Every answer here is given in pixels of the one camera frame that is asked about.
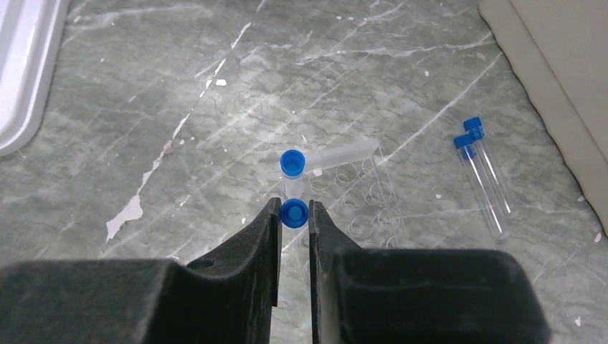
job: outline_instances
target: marble surface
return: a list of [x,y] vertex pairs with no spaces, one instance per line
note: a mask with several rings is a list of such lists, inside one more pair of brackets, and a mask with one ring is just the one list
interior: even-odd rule
[[[554,343],[607,342],[608,240],[477,6],[73,0],[42,127],[0,159],[0,262],[187,262],[259,211],[281,151],[370,137],[414,246],[493,247],[451,142],[482,115],[519,212],[498,248]],[[283,247],[271,341],[308,343],[305,236]]]

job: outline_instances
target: clear test tube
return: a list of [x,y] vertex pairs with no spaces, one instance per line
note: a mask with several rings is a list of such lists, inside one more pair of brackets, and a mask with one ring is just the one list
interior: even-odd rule
[[296,149],[285,151],[281,155],[281,171],[283,178],[281,187],[288,199],[299,199],[304,192],[304,154]]
[[483,216],[488,223],[488,228],[496,242],[503,242],[508,237],[503,212],[498,206],[498,199],[490,186],[490,181],[478,154],[473,148],[471,135],[461,135],[454,139],[456,149],[460,153],[464,169],[471,181],[475,195],[480,202]]
[[479,117],[473,117],[466,120],[462,124],[465,127],[465,131],[469,133],[473,139],[475,152],[479,154],[488,178],[490,179],[491,185],[496,192],[500,209],[505,214],[505,218],[512,219],[515,217],[516,212],[513,209],[513,204],[510,201],[509,190],[505,182],[503,172],[500,169],[500,165],[498,165],[492,158],[488,143],[484,139],[485,133],[481,125],[481,119]]

